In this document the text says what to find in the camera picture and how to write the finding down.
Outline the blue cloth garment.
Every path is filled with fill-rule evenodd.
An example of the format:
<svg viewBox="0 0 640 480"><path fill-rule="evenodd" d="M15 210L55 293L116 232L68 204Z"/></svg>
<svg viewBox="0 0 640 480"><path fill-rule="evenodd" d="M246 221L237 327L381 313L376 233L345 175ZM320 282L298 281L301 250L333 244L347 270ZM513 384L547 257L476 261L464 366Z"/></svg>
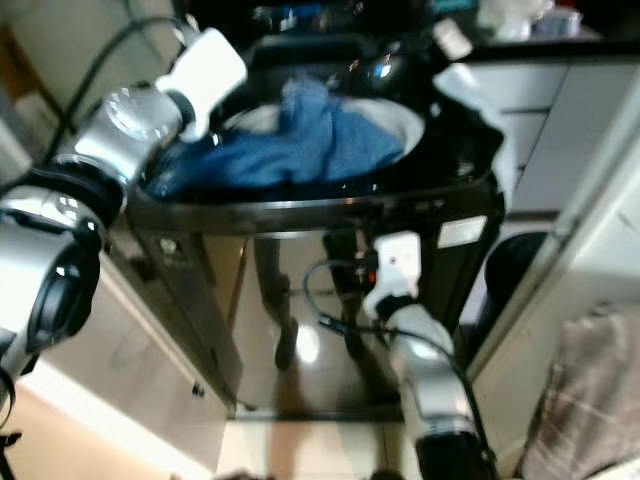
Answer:
<svg viewBox="0 0 640 480"><path fill-rule="evenodd" d="M397 102L292 79L279 102L230 116L219 133L175 143L148 192L174 198L201 189L338 183L398 163L424 134L424 119Z"/></svg>

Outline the black top-load washing machine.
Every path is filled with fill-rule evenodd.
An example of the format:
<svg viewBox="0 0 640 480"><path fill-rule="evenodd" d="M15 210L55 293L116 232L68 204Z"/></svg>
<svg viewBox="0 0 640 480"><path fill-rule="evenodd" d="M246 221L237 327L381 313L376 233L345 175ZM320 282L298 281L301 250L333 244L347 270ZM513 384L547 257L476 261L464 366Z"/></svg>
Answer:
<svg viewBox="0 0 640 480"><path fill-rule="evenodd" d="M424 137L398 163L351 180L160 198L148 184L179 142L166 147L125 207L147 301L234 415L397 416L387 343L317 324L317 311L369 324L364 296L344 293L344 269L332 274L323 261L374 252L372 242L390 233L419 233L419 300L456 332L506 214L492 173L502 133L436 91L431 78L449 63L425 38L276 35L239 54L246 81L212 110L209 134L230 116L279 102L289 81L316 81L338 95L406 106L424 119Z"/></svg>

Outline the black round bin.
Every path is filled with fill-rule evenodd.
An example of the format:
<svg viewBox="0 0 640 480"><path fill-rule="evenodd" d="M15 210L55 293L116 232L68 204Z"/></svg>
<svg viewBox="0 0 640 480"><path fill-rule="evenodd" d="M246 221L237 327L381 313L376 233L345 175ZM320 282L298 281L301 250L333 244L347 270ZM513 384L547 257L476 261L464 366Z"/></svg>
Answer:
<svg viewBox="0 0 640 480"><path fill-rule="evenodd" d="M498 317L511 301L521 280L549 236L545 230L518 233L500 241L486 257L483 279L485 293L475 323L463 330L466 357L474 360Z"/></svg>

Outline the open washer lid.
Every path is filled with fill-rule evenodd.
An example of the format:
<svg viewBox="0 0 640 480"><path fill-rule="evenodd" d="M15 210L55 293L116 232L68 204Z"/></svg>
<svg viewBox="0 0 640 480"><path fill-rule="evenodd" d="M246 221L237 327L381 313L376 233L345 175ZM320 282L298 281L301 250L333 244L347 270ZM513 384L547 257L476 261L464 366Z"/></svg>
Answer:
<svg viewBox="0 0 640 480"><path fill-rule="evenodd" d="M472 69L462 63L449 64L442 72L431 77L431 84L448 99L460 102L479 114L486 127L502 133L502 142L493 157L492 173L497 180L504 206L511 209L515 205L518 182L518 151L512 129L503 122L497 104L483 91L479 78Z"/></svg>

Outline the grey cabinet with drawers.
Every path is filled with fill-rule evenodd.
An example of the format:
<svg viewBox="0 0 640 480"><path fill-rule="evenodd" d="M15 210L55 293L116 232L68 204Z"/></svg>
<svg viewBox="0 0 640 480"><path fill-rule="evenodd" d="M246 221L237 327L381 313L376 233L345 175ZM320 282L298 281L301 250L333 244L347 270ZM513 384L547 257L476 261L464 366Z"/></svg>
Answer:
<svg viewBox="0 0 640 480"><path fill-rule="evenodd" d="M517 152L508 212L552 214L570 202L623 100L640 83L640 61L470 63L511 128Z"/></svg>

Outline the brown plaid cloth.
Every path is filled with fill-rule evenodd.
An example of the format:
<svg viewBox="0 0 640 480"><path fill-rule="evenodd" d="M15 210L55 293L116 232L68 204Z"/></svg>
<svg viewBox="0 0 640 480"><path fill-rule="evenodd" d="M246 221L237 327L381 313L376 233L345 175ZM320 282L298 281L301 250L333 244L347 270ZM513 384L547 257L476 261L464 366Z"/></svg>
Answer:
<svg viewBox="0 0 640 480"><path fill-rule="evenodd" d="M564 325L521 480L640 480L640 303Z"/></svg>

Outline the white item on counter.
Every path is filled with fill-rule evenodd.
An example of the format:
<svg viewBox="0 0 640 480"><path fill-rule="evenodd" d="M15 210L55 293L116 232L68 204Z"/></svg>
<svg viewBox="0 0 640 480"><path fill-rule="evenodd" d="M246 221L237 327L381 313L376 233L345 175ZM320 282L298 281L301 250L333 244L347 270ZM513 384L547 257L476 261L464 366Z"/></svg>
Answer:
<svg viewBox="0 0 640 480"><path fill-rule="evenodd" d="M532 36L532 23L547 0L477 0L477 24L494 40L518 42Z"/></svg>

